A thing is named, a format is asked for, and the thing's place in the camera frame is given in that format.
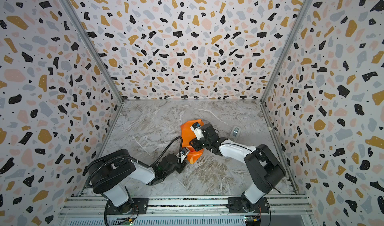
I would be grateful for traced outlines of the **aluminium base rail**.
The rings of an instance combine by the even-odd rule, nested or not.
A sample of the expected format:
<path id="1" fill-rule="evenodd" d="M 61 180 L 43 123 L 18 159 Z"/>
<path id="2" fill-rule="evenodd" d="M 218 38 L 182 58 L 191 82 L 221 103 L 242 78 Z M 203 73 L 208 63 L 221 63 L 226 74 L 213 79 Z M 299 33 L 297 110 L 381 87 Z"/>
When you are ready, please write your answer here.
<path id="1" fill-rule="evenodd" d="M 269 213 L 231 214 L 229 197 L 141 196 L 149 198 L 145 215 L 105 215 L 103 197 L 71 197 L 59 214 L 60 226 L 315 226 L 304 195 L 266 195 Z"/>

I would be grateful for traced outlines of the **white tape dispenser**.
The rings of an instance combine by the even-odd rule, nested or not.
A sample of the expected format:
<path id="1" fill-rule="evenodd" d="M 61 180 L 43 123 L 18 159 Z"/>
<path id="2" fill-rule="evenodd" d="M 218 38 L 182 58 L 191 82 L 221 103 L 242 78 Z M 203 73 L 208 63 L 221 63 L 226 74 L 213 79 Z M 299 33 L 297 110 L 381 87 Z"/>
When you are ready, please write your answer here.
<path id="1" fill-rule="evenodd" d="M 230 134 L 231 139 L 232 139 L 233 141 L 236 141 L 237 138 L 240 136 L 240 133 L 241 133 L 241 128 L 238 127 L 238 126 L 234 126 L 233 129 L 232 129 L 232 132 L 231 132 L 231 134 Z"/>

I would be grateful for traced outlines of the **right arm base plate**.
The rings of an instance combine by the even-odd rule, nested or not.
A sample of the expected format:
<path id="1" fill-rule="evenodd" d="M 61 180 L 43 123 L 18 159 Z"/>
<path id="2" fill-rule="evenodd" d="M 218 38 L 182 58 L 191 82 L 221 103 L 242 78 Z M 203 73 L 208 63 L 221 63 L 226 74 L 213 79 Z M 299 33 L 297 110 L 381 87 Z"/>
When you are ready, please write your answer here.
<path id="1" fill-rule="evenodd" d="M 270 207 L 265 197 L 260 198 L 256 203 L 251 203 L 245 196 L 229 197 L 226 207 L 231 214 L 249 213 L 269 213 Z"/>

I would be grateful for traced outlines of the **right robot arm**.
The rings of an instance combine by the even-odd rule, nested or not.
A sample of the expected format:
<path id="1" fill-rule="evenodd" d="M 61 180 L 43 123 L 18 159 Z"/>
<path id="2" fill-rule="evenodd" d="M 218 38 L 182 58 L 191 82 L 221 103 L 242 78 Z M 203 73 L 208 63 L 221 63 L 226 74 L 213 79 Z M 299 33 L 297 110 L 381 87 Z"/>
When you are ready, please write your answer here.
<path id="1" fill-rule="evenodd" d="M 253 183 L 242 193 L 240 202 L 244 210 L 254 211 L 259 201 L 286 176 L 286 171 L 270 148 L 265 144 L 245 146 L 220 137 L 211 125 L 193 123 L 189 144 L 195 151 L 206 149 L 215 155 L 232 158 L 244 163 Z"/>

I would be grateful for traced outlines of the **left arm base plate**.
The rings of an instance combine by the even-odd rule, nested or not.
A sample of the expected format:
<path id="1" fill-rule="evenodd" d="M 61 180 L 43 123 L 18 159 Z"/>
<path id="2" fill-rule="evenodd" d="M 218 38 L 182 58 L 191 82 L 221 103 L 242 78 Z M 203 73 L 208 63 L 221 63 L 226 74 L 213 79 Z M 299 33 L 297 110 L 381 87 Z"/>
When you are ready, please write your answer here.
<path id="1" fill-rule="evenodd" d="M 116 207 L 107 200 L 105 215 L 145 215 L 149 205 L 149 198 L 130 198 L 126 203 Z"/>

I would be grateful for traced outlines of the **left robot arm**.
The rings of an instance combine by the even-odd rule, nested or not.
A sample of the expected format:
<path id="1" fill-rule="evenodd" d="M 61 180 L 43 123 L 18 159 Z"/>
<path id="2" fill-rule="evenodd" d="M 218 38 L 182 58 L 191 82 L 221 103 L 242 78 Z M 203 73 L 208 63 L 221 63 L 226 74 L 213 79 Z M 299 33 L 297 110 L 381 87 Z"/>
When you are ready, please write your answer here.
<path id="1" fill-rule="evenodd" d="M 173 172 L 181 173 L 187 165 L 190 150 L 182 148 L 179 155 L 169 154 L 160 162 L 149 166 L 131 157 L 126 149 L 101 157 L 88 165 L 86 188 L 101 194 L 115 207 L 130 205 L 133 200 L 122 181 L 132 178 L 148 186 L 163 182 Z"/>

